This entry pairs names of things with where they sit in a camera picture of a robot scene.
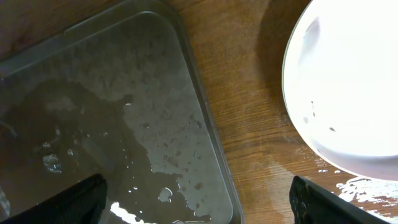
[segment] black object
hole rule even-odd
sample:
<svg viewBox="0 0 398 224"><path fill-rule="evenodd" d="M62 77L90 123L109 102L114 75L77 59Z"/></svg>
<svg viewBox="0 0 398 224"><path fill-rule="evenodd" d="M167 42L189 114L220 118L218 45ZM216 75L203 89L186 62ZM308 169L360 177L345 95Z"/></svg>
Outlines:
<svg viewBox="0 0 398 224"><path fill-rule="evenodd" d="M293 178L289 199L295 224L387 224L303 177Z"/></svg>
<svg viewBox="0 0 398 224"><path fill-rule="evenodd" d="M95 174L1 224L97 224L106 203L106 181Z"/></svg>

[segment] wet tray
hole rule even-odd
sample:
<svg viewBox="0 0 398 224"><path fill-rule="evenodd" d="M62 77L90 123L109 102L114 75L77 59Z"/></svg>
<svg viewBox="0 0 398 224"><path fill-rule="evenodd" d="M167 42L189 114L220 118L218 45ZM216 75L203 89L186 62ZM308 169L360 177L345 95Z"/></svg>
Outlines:
<svg viewBox="0 0 398 224"><path fill-rule="evenodd" d="M0 62L0 211L94 173L100 223L243 223L178 15L126 1Z"/></svg>

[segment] brown wood grain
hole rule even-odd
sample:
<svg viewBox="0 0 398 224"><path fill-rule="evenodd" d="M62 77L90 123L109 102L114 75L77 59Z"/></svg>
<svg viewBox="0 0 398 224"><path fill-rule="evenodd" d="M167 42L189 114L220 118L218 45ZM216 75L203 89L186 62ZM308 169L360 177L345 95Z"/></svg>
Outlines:
<svg viewBox="0 0 398 224"><path fill-rule="evenodd" d="M116 0L0 1L5 57ZM293 223L289 188L303 175L334 191L351 174L317 157L296 132L281 89L289 35L309 0L170 0L183 18L247 223ZM395 207L354 203L397 216Z"/></svg>

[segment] white plate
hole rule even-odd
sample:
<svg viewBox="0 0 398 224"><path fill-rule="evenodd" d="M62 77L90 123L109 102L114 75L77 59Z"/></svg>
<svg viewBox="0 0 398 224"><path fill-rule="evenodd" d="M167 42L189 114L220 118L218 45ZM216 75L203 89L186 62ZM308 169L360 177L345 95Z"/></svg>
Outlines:
<svg viewBox="0 0 398 224"><path fill-rule="evenodd" d="M398 181L398 16L394 0L313 0L283 67L289 116L334 166Z"/></svg>

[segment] tray rim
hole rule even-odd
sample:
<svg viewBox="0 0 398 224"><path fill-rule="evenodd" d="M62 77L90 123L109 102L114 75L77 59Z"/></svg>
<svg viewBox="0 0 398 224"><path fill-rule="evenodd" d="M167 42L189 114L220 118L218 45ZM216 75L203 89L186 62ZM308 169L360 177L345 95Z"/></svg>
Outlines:
<svg viewBox="0 0 398 224"><path fill-rule="evenodd" d="M205 119L207 131L215 152L221 175L223 176L228 195L231 199L233 213L229 221L230 224L245 223L243 208L239 200L238 192L233 182L231 172L228 167L226 156L221 145L220 137L216 128L213 114L208 103L205 87L201 80L192 46L188 38L187 31L183 25L183 20L179 13L169 5L160 0L125 0L118 3L83 22L79 22L63 33L53 35L48 39L35 44L28 49L11 55L0 60L0 78L12 75L24 68L27 68L39 61L56 54L65 48L69 48L85 39L96 35L99 32L109 29L125 20L143 13L156 14L172 26L178 39L179 46L185 59L188 72L190 74L195 94L198 98L200 109Z"/></svg>

